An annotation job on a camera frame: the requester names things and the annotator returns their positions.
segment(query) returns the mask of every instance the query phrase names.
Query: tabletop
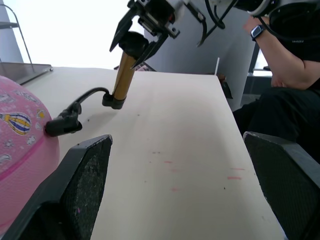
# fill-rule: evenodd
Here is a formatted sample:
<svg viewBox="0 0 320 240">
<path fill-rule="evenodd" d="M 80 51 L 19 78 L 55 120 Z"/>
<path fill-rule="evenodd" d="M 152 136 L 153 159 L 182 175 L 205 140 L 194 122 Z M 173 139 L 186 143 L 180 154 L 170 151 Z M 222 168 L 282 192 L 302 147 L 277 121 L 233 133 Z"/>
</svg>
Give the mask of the tabletop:
<svg viewBox="0 0 320 240">
<path fill-rule="evenodd" d="M 56 117 L 117 72 L 58 68 L 25 86 Z M 111 134 L 105 191 L 92 240 L 283 240 L 218 78 L 136 72 L 121 110 L 103 93 L 82 104 L 83 130 L 61 136 L 61 158 Z"/>
</svg>

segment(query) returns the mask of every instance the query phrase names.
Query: shelf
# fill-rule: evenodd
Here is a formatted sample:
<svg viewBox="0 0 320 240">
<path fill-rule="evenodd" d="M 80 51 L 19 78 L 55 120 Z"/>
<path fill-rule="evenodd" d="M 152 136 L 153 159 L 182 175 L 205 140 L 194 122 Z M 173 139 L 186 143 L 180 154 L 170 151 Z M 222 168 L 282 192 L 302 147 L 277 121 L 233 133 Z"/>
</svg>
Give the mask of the shelf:
<svg viewBox="0 0 320 240">
<path fill-rule="evenodd" d="M 5 21 L 0 21 L 0 30 L 1 29 L 13 29 L 17 28 L 18 24 L 15 22 L 5 22 Z"/>
</svg>

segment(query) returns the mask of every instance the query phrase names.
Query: black pants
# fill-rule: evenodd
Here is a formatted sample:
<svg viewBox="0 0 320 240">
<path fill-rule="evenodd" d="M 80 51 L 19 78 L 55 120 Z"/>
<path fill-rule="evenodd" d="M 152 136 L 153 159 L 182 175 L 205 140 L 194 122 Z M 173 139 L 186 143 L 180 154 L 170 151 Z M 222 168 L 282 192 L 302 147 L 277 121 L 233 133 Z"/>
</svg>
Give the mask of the black pants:
<svg viewBox="0 0 320 240">
<path fill-rule="evenodd" d="M 320 93 L 273 87 L 233 113 L 238 128 L 298 143 L 320 163 Z"/>
</svg>

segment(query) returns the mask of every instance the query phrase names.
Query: pink ball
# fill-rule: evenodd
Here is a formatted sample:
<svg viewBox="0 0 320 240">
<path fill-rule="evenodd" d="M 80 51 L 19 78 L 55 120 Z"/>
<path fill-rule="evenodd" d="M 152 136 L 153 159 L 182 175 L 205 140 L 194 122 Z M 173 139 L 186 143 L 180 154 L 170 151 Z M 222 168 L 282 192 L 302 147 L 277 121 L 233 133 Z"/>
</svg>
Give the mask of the pink ball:
<svg viewBox="0 0 320 240">
<path fill-rule="evenodd" d="M 51 116 L 19 84 L 0 76 L 0 236 L 59 164 L 59 141 L 44 127 Z"/>
</svg>

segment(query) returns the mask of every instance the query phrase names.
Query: smartwatch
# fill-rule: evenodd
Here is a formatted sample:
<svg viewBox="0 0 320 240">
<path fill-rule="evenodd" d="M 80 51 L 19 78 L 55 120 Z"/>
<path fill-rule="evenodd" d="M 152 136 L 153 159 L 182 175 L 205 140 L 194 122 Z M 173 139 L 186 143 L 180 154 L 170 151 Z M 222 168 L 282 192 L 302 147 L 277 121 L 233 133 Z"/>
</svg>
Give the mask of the smartwatch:
<svg viewBox="0 0 320 240">
<path fill-rule="evenodd" d="M 263 25 L 258 25 L 256 26 L 252 31 L 251 31 L 251 38 L 252 41 L 256 41 L 256 38 L 259 37 L 265 30 L 265 27 Z"/>
</svg>

